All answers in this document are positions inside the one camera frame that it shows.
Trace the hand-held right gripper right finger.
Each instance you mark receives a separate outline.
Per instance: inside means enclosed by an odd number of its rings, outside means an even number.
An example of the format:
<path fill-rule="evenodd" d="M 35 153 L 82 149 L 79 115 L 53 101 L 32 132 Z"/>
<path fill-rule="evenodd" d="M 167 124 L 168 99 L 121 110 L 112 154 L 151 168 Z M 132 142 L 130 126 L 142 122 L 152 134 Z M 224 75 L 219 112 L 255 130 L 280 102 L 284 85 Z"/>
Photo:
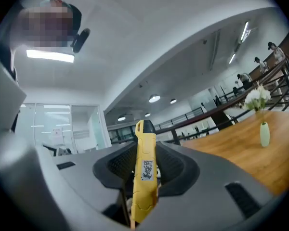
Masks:
<path fill-rule="evenodd" d="M 238 231 L 257 227 L 274 195 L 229 160 L 158 142 L 162 185 L 139 231 Z"/>

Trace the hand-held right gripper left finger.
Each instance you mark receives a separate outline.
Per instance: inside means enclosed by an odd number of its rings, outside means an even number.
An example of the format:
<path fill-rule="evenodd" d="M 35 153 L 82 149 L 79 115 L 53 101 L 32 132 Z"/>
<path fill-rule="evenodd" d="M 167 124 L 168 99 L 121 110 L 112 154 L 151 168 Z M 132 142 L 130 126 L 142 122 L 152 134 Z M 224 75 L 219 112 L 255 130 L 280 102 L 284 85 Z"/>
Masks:
<path fill-rule="evenodd" d="M 128 231 L 125 182 L 135 165 L 128 142 L 84 154 L 52 157 L 37 147 L 44 186 L 45 231 Z"/>

